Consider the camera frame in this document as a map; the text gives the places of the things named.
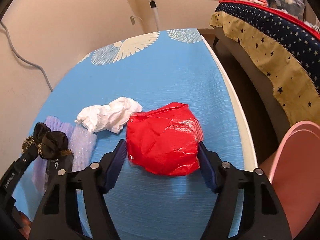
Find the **person's left hand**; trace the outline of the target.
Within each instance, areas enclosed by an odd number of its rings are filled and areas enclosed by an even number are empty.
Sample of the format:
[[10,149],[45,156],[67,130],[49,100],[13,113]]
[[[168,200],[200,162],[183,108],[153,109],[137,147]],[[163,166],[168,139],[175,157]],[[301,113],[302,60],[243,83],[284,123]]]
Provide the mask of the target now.
[[21,211],[18,212],[21,220],[21,228],[19,228],[19,232],[26,238],[29,239],[30,231],[31,231],[31,224],[32,222],[29,218],[22,213]]

